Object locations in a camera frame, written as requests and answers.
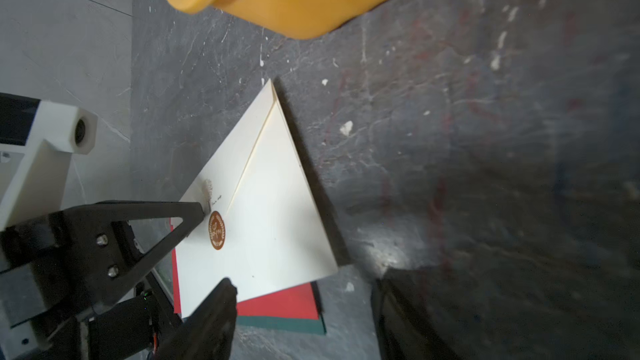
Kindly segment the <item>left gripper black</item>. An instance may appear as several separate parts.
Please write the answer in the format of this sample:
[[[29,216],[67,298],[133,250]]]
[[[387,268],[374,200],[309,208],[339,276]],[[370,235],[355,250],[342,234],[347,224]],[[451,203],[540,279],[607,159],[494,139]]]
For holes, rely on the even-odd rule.
[[[204,216],[196,202],[107,201],[6,228],[1,233],[1,314],[8,325],[42,316],[69,319],[45,337],[43,348],[31,330],[15,338],[1,328],[1,358],[153,359],[183,320],[150,272]],[[140,253],[130,222],[165,218],[182,222]],[[100,315],[71,318],[94,314]]]

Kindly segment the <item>cream white envelope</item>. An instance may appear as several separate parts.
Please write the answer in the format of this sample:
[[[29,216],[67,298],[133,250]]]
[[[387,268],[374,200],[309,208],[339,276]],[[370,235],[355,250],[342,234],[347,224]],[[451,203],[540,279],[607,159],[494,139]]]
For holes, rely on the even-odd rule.
[[[272,82],[183,195],[203,221],[176,247],[188,317],[225,278],[238,300],[334,275],[338,264]]]

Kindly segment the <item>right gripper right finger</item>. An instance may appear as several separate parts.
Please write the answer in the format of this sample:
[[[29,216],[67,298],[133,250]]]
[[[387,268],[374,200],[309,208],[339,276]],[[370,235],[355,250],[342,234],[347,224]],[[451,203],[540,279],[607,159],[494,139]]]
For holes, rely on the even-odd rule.
[[[459,358],[391,280],[375,282],[371,307],[382,359]]]

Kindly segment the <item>red envelope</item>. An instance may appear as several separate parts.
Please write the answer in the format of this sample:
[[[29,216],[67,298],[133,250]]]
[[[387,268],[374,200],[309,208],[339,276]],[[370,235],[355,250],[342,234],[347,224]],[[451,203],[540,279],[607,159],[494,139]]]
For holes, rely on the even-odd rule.
[[[320,311],[307,283],[241,302],[238,316],[319,320]]]

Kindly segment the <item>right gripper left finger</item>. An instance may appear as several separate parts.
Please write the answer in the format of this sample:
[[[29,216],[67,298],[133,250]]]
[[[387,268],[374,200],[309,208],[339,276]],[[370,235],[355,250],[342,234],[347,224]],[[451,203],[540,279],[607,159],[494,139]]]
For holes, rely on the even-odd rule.
[[[237,321],[236,287],[223,278],[153,359],[230,359]]]

